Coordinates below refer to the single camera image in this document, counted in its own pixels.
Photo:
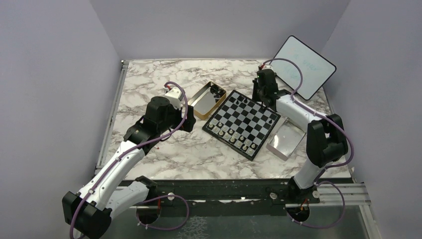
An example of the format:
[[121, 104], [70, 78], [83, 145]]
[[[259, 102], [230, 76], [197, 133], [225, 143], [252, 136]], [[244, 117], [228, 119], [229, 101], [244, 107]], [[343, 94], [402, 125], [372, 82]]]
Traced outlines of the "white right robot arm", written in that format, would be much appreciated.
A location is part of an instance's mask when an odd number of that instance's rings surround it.
[[252, 98], [264, 107], [281, 113], [307, 134], [305, 164], [288, 182], [287, 196], [295, 203], [312, 193], [314, 182], [325, 168], [348, 153], [342, 119], [337, 114], [326, 115], [308, 108], [292, 93], [280, 90], [275, 72], [260, 69], [253, 80]]

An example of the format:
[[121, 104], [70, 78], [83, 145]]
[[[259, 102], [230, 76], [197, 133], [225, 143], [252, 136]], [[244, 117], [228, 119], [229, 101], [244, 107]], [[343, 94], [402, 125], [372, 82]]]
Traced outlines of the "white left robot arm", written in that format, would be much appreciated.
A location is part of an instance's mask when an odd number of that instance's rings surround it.
[[129, 207], [151, 204], [156, 200], [154, 183], [141, 179], [117, 191], [121, 181], [163, 138], [178, 130], [191, 132], [196, 120], [185, 94], [157, 96], [147, 104], [143, 115], [131, 126], [113, 158], [77, 193], [67, 192], [62, 199], [65, 221], [70, 225], [69, 237], [99, 239], [112, 220]]

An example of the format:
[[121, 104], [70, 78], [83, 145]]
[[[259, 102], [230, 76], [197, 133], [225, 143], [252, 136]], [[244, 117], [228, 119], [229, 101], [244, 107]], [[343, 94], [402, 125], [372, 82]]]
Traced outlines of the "pile of black chess pieces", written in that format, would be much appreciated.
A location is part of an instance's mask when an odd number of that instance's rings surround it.
[[223, 90], [217, 85], [212, 85], [210, 87], [210, 93], [213, 95], [214, 98], [221, 98], [225, 94], [225, 90]]

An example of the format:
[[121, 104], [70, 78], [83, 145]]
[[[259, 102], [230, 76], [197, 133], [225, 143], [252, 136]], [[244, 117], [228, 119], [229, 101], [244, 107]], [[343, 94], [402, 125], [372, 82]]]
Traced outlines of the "yellow metal tin box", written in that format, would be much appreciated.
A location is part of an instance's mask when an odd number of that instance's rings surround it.
[[210, 93], [210, 87], [217, 85], [213, 81], [206, 83], [193, 97], [188, 101], [188, 104], [194, 108], [194, 115], [201, 120], [206, 120], [226, 99], [225, 94], [221, 98], [214, 98]]

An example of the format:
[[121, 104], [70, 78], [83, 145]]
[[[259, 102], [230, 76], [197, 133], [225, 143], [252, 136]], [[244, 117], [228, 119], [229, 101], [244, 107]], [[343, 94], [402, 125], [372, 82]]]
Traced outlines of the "black and white chessboard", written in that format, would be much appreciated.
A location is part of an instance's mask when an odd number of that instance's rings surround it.
[[[249, 100], [247, 104], [244, 102], [245, 98], [248, 98]], [[276, 126], [280, 117], [281, 116], [278, 113], [269, 108], [261, 107], [261, 105], [256, 101], [253, 101], [246, 95], [233, 90], [205, 123], [202, 130], [217, 140], [225, 143], [231, 149], [248, 160], [252, 161], [264, 145], [266, 139]], [[213, 128], [208, 127], [210, 123], [213, 124]], [[219, 131], [214, 132], [214, 127], [218, 127]], [[224, 135], [218, 134], [221, 130], [224, 132]], [[228, 139], [224, 138], [226, 133], [230, 135]], [[232, 137], [235, 138], [235, 142], [230, 142]], [[237, 141], [241, 141], [242, 146], [237, 147]], [[244, 145], [247, 145], [247, 150], [242, 149]], [[248, 154], [248, 150], [250, 148], [254, 150], [253, 154]]]

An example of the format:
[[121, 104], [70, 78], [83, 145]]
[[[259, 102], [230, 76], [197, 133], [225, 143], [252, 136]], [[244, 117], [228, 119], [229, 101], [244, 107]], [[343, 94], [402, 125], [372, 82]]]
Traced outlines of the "small whiteboard on stand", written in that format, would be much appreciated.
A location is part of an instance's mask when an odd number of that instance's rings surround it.
[[269, 62], [276, 75], [305, 100], [310, 100], [336, 72], [336, 66], [291, 35]]

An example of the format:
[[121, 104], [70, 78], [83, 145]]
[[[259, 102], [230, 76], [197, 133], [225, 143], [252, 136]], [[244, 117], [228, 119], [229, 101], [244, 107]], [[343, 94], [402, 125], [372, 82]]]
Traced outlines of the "silver metal tin lid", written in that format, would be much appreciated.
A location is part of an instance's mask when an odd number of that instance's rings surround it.
[[305, 131], [289, 119], [285, 119], [266, 144], [266, 148], [276, 157], [283, 161], [287, 161], [297, 149], [305, 135]]

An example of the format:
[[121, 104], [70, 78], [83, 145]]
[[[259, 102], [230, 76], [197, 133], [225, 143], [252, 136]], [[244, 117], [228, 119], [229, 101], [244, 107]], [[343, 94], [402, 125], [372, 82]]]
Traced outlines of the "aluminium frame rail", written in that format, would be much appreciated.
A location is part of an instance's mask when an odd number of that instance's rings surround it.
[[106, 164], [108, 147], [109, 147], [109, 144], [110, 144], [110, 140], [111, 140], [111, 136], [112, 136], [112, 132], [113, 132], [113, 126], [114, 126], [114, 123], [115, 123], [115, 117], [116, 117], [116, 114], [117, 114], [121, 94], [122, 94], [122, 91], [123, 91], [123, 86], [124, 86], [124, 82], [125, 82], [129, 63], [130, 63], [129, 60], [121, 60], [121, 71], [120, 71], [120, 75], [119, 75], [119, 79], [118, 79], [118, 83], [117, 83], [117, 89], [116, 89], [114, 99], [113, 99], [112, 104], [111, 104], [110, 112], [108, 114], [105, 134], [104, 134], [102, 145], [101, 145], [101, 148], [100, 148], [100, 151], [99, 151], [99, 157], [98, 157], [97, 164], [96, 164], [96, 167], [95, 167], [94, 176]]

